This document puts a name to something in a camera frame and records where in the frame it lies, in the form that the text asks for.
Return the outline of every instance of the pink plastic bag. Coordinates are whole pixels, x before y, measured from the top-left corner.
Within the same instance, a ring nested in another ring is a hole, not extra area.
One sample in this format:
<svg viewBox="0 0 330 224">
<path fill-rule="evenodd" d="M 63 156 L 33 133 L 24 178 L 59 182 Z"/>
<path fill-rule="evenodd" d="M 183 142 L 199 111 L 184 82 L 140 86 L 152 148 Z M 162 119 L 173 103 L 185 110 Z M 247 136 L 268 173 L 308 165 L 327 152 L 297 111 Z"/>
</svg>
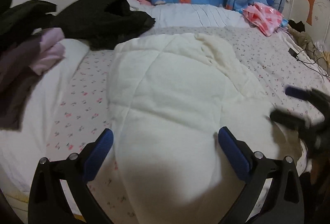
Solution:
<svg viewBox="0 0 330 224">
<path fill-rule="evenodd" d="M 243 15 L 252 24 L 256 25 L 263 34 L 270 36 L 277 29 L 283 20 L 283 15 L 276 9 L 260 2 L 255 2 L 254 6 L 244 9 Z"/>
</svg>

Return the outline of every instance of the metal screw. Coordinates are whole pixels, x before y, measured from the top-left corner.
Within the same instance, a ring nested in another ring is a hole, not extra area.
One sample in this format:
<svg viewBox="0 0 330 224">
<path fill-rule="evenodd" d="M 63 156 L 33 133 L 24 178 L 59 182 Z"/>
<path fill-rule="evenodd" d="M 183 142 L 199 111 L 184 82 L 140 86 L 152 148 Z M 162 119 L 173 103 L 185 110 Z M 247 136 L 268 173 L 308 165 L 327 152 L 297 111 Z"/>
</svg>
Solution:
<svg viewBox="0 0 330 224">
<path fill-rule="evenodd" d="M 293 159 L 291 156 L 286 156 L 285 157 L 285 160 L 288 162 L 288 163 L 292 163 L 293 162 Z"/>
<path fill-rule="evenodd" d="M 71 153 L 70 155 L 69 155 L 69 159 L 70 160 L 75 160 L 75 159 L 77 159 L 78 158 L 78 153 Z"/>
<path fill-rule="evenodd" d="M 46 157 L 43 157 L 43 158 L 40 159 L 39 163 L 40 163 L 41 165 L 43 165 L 43 164 L 46 163 L 47 160 L 48 160 L 48 159 L 47 159 Z"/>
<path fill-rule="evenodd" d="M 255 157 L 256 157 L 257 159 L 262 159 L 263 156 L 264 156 L 264 155 L 263 155 L 260 151 L 256 151 L 256 152 L 255 152 Z"/>
</svg>

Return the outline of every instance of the lavender cloth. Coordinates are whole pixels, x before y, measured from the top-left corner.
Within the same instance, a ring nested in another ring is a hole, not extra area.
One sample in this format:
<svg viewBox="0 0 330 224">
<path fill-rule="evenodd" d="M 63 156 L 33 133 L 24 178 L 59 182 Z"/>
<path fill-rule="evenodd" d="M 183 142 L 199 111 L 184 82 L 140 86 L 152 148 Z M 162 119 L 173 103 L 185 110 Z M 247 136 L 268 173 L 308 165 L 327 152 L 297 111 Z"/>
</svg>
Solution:
<svg viewBox="0 0 330 224">
<path fill-rule="evenodd" d="M 50 69 L 56 62 L 64 57 L 65 47 L 61 43 L 56 43 L 48 50 L 41 53 L 37 59 L 30 65 L 30 68 L 41 75 L 44 71 Z"/>
<path fill-rule="evenodd" d="M 41 35 L 40 42 L 40 53 L 42 54 L 49 48 L 51 48 L 54 44 L 64 39 L 64 33 L 61 28 L 46 28 L 40 31 L 37 35 Z"/>
</svg>

